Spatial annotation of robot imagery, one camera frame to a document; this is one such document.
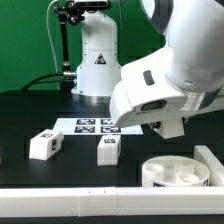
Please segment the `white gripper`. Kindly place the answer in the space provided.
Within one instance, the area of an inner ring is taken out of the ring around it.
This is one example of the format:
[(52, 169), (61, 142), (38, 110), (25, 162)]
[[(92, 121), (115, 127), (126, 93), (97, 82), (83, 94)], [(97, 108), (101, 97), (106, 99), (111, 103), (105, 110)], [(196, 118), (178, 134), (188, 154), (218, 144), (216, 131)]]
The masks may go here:
[(223, 108), (224, 59), (213, 53), (183, 61), (171, 49), (125, 65), (110, 101), (110, 115), (119, 128)]

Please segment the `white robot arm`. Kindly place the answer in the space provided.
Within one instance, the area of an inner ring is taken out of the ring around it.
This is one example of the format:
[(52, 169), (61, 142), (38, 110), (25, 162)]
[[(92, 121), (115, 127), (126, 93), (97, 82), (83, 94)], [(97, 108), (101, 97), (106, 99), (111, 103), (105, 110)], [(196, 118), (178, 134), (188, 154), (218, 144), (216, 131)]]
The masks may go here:
[(73, 93), (88, 102), (109, 100), (117, 127), (224, 109), (224, 0), (140, 2), (165, 46), (119, 66), (116, 30), (102, 13), (88, 13)]

